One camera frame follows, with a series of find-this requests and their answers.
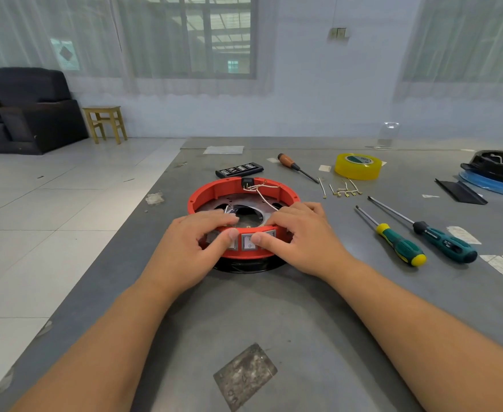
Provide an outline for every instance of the forearm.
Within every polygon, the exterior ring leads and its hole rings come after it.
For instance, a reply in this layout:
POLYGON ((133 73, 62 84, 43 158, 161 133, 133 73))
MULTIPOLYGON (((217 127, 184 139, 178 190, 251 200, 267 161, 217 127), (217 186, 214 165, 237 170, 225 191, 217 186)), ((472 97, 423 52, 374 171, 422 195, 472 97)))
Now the forearm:
POLYGON ((16 403, 12 412, 128 411, 152 339, 173 302, 137 282, 16 403))
POLYGON ((434 411, 503 410, 503 347, 362 262, 328 281, 434 411))

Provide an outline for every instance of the leather sofa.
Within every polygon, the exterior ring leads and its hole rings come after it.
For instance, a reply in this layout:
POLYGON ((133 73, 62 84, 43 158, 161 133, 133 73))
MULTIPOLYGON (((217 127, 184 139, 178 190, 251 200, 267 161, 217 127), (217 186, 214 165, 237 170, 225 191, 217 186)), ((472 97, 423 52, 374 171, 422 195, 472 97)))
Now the leather sofa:
POLYGON ((0 153, 40 155, 87 137, 61 71, 0 68, 0 153))

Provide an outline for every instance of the screwdriver handle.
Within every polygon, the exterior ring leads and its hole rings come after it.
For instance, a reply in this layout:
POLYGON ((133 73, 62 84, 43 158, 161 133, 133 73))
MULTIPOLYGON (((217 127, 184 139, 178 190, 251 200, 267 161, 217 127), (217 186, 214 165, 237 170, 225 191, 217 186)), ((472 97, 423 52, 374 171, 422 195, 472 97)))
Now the screwdriver handle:
POLYGON ((381 223, 376 227, 376 232, 381 235, 403 261, 410 266, 419 267, 427 261, 427 256, 413 242, 402 237, 392 230, 388 224, 381 223))
POLYGON ((451 234, 429 227, 425 221, 414 222, 413 230, 455 262, 472 263, 477 259, 478 253, 472 245, 451 234))
POLYGON ((295 169, 295 170, 301 170, 301 168, 299 167, 299 165, 297 165, 295 163, 295 161, 292 158, 290 158, 288 155, 280 153, 278 155, 278 160, 285 167, 289 167, 290 169, 295 169))

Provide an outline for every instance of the gray table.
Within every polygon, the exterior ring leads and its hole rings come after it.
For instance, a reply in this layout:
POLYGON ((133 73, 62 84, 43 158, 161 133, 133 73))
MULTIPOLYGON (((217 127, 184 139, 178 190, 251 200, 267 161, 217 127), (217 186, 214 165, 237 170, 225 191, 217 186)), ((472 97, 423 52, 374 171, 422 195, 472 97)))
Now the gray table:
MULTIPOLYGON (((10 387, 0 393, 8 408, 73 344, 138 277, 170 221, 184 215, 189 195, 215 180, 214 170, 255 161, 262 174, 293 188, 302 200, 321 201, 344 245, 386 277, 461 318, 503 345, 503 276, 478 259, 458 265, 422 243, 428 262, 403 264, 357 213, 359 204, 378 221, 416 242, 409 226, 366 200, 372 195, 414 220, 457 225, 482 245, 480 254, 503 254, 503 195, 484 191, 486 206, 454 202, 434 178, 453 180, 472 152, 494 144, 448 140, 415 142, 415 150, 371 150, 357 139, 191 139, 151 192, 165 202, 143 200, 51 317, 52 329, 35 338, 14 365, 10 387), (243 155, 203 155, 211 144, 245 144, 243 155), (388 162, 379 179, 358 182, 364 195, 322 199, 318 185, 267 158, 286 152, 326 184, 342 186, 333 165, 349 145, 388 162), (440 195, 426 199, 422 194, 440 195)), ((252 275, 212 271, 173 305, 147 360, 135 411, 228 411, 213 374, 252 343, 278 373, 242 411, 414 411, 421 407, 352 310, 327 285, 285 265, 252 275)))

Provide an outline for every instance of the red plastic casing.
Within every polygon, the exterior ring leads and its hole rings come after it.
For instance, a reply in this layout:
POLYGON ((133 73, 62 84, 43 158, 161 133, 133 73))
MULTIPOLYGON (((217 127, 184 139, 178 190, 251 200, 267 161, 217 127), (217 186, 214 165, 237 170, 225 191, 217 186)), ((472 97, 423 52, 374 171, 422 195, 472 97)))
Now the red plastic casing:
MULTIPOLYGON (((297 194, 286 185, 273 181, 271 179, 265 178, 255 178, 255 185, 259 185, 261 183, 265 183, 265 185, 269 186, 277 186, 278 188, 261 188, 261 193, 265 197, 272 197, 278 202, 282 202, 288 206, 299 202, 299 197, 297 194)), ((247 192, 242 187, 242 178, 234 177, 234 178, 226 178, 219 179, 218 181, 214 181, 208 183, 201 188, 199 188, 196 192, 194 192, 187 204, 187 210, 189 214, 194 214, 198 208, 200 208, 205 203, 218 199, 224 195, 231 194, 256 194, 255 192, 247 192)), ((227 228, 231 227, 219 227, 216 228, 218 231, 223 231, 227 228)), ((227 257, 229 259, 261 259, 263 257, 273 256, 273 253, 265 250, 263 248, 257 247, 255 250, 242 250, 242 234, 253 234, 256 232, 264 232, 264 231, 272 231, 276 230, 276 238, 279 238, 282 241, 290 242, 291 235, 288 233, 283 227, 277 225, 269 225, 264 227, 251 227, 251 228, 238 228, 240 231, 240 235, 238 235, 238 250, 228 249, 223 253, 223 257, 227 257)), ((202 248, 206 248, 208 244, 206 243, 205 238, 200 240, 199 242, 202 248)))

